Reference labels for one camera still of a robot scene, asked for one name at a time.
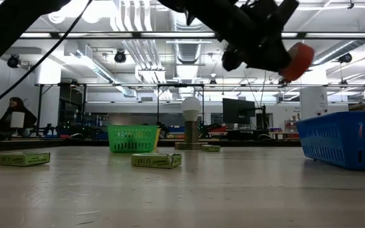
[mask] pillar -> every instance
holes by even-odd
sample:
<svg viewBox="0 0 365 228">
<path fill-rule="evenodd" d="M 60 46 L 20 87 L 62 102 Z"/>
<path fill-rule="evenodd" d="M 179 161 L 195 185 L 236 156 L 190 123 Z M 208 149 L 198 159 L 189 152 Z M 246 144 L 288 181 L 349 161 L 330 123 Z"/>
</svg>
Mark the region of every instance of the pillar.
<svg viewBox="0 0 365 228">
<path fill-rule="evenodd" d="M 301 84 L 327 84 L 326 70 L 317 69 L 306 72 Z M 328 112 L 328 90 L 325 87 L 305 87 L 300 89 L 302 120 L 318 117 Z"/>
<path fill-rule="evenodd" d="M 57 84 L 60 83 L 61 80 L 61 65 L 53 60 L 46 59 L 35 70 L 35 73 L 37 75 L 36 83 Z M 49 88 L 49 86 L 46 85 L 44 86 L 43 91 L 44 94 L 42 97 L 40 127 L 45 127 L 47 126 L 47 124 L 57 126 L 60 88 L 58 86 L 53 86 L 52 88 Z"/>
</svg>

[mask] lamp base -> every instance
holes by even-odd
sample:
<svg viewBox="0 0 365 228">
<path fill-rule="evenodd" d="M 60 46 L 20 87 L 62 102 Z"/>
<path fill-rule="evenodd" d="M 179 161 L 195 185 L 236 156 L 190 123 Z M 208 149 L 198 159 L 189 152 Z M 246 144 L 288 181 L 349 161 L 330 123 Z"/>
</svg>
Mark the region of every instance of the lamp base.
<svg viewBox="0 0 365 228">
<path fill-rule="evenodd" d="M 207 142 L 176 142 L 175 149 L 201 150 L 201 147 L 206 144 L 208 144 L 208 143 Z"/>
</svg>

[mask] lamp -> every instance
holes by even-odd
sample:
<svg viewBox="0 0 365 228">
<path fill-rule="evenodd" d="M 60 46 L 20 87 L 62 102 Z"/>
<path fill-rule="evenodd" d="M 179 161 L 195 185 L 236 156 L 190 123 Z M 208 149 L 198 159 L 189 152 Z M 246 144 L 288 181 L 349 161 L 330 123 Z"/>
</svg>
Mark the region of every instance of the lamp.
<svg viewBox="0 0 365 228">
<path fill-rule="evenodd" d="M 16 129 L 12 136 L 18 136 L 18 129 L 23 128 L 23 122 L 25 121 L 25 113 L 14 111 L 11 116 L 11 128 Z"/>
<path fill-rule="evenodd" d="M 198 142 L 198 114 L 201 110 L 201 103 L 198 98 L 187 97 L 181 104 L 185 118 L 184 142 L 177 142 L 176 149 L 201 149 L 205 142 Z"/>
</svg>

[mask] black cable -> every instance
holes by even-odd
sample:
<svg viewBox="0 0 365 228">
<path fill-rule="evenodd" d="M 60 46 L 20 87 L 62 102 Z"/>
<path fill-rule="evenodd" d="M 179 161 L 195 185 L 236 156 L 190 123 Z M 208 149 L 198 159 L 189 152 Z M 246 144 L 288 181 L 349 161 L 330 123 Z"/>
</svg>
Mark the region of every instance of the black cable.
<svg viewBox="0 0 365 228">
<path fill-rule="evenodd" d="M 42 64 L 42 62 L 48 58 L 48 56 L 55 51 L 55 49 L 62 44 L 62 42 L 67 38 L 67 36 L 69 35 L 69 33 L 74 29 L 75 25 L 79 22 L 79 20 L 81 19 L 82 15 L 84 14 L 84 12 L 86 11 L 86 9 L 88 8 L 88 6 L 92 3 L 93 0 L 88 0 L 88 3 L 86 4 L 86 7 L 82 10 L 82 12 L 80 13 L 80 15 L 74 20 L 73 24 L 71 24 L 70 28 L 68 28 L 68 30 L 64 33 L 64 35 L 60 38 L 60 40 L 34 65 L 32 66 L 28 72 L 26 72 L 17 82 L 15 82 L 9 89 L 7 89 L 5 92 L 3 92 L 0 95 L 0 100 L 2 100 L 8 93 L 10 93 L 16 86 L 18 86 L 23 80 L 25 80 L 30 73 L 32 73 L 40 64 Z"/>
</svg>

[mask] ceiling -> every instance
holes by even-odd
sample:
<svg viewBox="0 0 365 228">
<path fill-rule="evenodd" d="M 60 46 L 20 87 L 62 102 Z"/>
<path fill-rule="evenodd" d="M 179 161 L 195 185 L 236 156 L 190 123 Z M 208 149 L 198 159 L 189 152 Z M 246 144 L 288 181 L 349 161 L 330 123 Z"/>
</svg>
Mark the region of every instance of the ceiling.
<svg viewBox="0 0 365 228">
<path fill-rule="evenodd" d="M 143 7 L 143 1 L 129 1 L 131 5 L 131 21 L 133 24 L 134 19 L 134 5 L 136 2 Z M 285 26 L 285 32 L 365 32 L 365 0 L 356 0 L 354 2 L 354 8 L 347 9 L 350 4 L 348 0 L 300 0 L 300 6 L 298 10 L 291 17 L 290 21 Z M 125 13 L 125 1 L 121 1 L 123 5 L 122 13 Z M 88 23 L 85 20 L 80 22 L 73 29 L 74 32 L 113 32 L 110 23 L 112 13 L 113 1 L 94 1 L 93 10 L 99 12 L 102 16 L 96 23 Z M 154 31 L 171 31 L 173 30 L 172 15 L 167 8 L 162 6 L 157 1 L 150 1 L 150 23 Z M 30 28 L 28 32 L 64 32 L 66 31 L 74 17 L 67 17 L 62 23 L 52 23 L 47 15 L 44 15 L 38 19 Z M 207 27 L 202 28 L 203 31 L 209 30 Z M 202 48 L 199 51 L 199 59 L 195 63 L 198 67 L 198 71 L 195 77 L 192 79 L 192 83 L 208 83 L 211 79 L 211 73 L 216 74 L 216 81 L 218 84 L 239 84 L 247 83 L 246 76 L 252 83 L 262 84 L 266 76 L 266 83 L 277 83 L 279 77 L 276 73 L 265 72 L 256 69 L 247 69 L 242 64 L 238 69 L 231 72 L 227 72 L 223 69 L 221 64 L 221 54 L 226 47 L 226 43 L 220 43 L 217 40 L 206 40 L 206 44 L 202 44 Z M 13 47 L 15 48 L 39 48 L 41 53 L 38 54 L 21 54 L 23 60 L 35 63 L 43 53 L 45 53 L 56 41 L 54 40 L 19 40 Z M 84 47 L 87 44 L 93 50 L 93 60 L 101 65 L 105 71 L 110 73 L 116 81 L 122 83 L 141 83 L 135 77 L 136 63 L 129 55 L 129 50 L 125 46 L 125 42 L 121 40 L 110 39 L 91 39 L 91 40 L 69 40 L 66 43 L 77 43 L 78 47 Z M 326 50 L 341 47 L 344 41 L 333 40 L 285 40 L 284 44 L 287 49 L 293 46 L 297 42 L 304 42 L 314 48 L 316 56 L 324 53 Z M 62 77 L 77 79 L 79 82 L 97 83 L 99 77 L 88 67 L 80 62 L 74 61 L 71 56 L 65 55 L 65 47 L 62 45 L 59 47 L 53 55 L 60 64 L 63 65 Z M 115 63 L 113 57 L 118 49 L 126 49 L 127 61 L 125 63 Z M 165 79 L 167 82 L 178 82 L 179 76 L 177 74 L 178 61 L 176 60 L 176 49 L 173 44 L 167 44 L 166 40 L 155 40 L 155 49 L 157 55 L 160 58 L 162 66 L 165 70 Z M 350 77 L 352 79 L 356 76 L 365 74 L 365 45 L 360 46 L 352 51 L 350 54 L 353 56 L 351 63 L 343 64 L 340 69 L 339 63 L 328 62 L 319 66 L 319 68 L 326 69 L 326 74 L 329 83 L 337 83 L 341 78 Z M 365 75 L 359 77 L 353 81 L 353 84 L 365 84 Z M 363 89 L 350 90 L 350 95 L 358 93 Z M 171 92 L 177 92 L 177 89 L 172 89 Z"/>
</svg>

